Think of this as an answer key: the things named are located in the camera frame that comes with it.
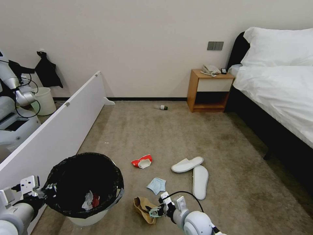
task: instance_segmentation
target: white panel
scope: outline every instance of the white panel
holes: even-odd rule
[[[0,164],[0,188],[39,175],[41,186],[53,166],[75,155],[105,103],[102,75],[97,72],[28,139]],[[31,223],[30,233],[39,217]]]
[[[231,79],[200,78],[197,91],[229,91],[231,89],[231,84],[232,78]]]

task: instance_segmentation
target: bed leg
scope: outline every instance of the bed leg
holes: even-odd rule
[[[264,160],[269,160],[271,158],[271,155],[272,155],[272,151],[269,149],[267,151],[267,153],[265,154],[265,156],[263,157]]]

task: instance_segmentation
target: light switch panel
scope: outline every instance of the light switch panel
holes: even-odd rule
[[[208,51],[221,51],[223,48],[224,42],[213,42],[208,43]]]

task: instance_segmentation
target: black bag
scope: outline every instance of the black bag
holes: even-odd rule
[[[74,218],[86,219],[118,203],[124,193],[120,169],[110,158],[100,153],[82,153],[54,166],[43,188],[56,183],[56,197],[46,204],[57,212]],[[86,194],[100,196],[99,205],[88,211],[82,208]]]
[[[47,53],[37,52],[41,57],[38,62],[35,71],[44,87],[60,86],[63,88],[59,76],[55,72],[56,64],[51,63],[47,58]]]

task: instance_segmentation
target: brown paper bag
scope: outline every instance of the brown paper bag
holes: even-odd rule
[[[134,206],[136,208],[136,211],[143,216],[145,221],[147,221],[148,224],[155,224],[156,218],[152,218],[149,216],[149,212],[146,209],[146,206],[149,206],[151,208],[157,207],[156,205],[149,202],[149,200],[145,197],[136,197],[134,198]]]

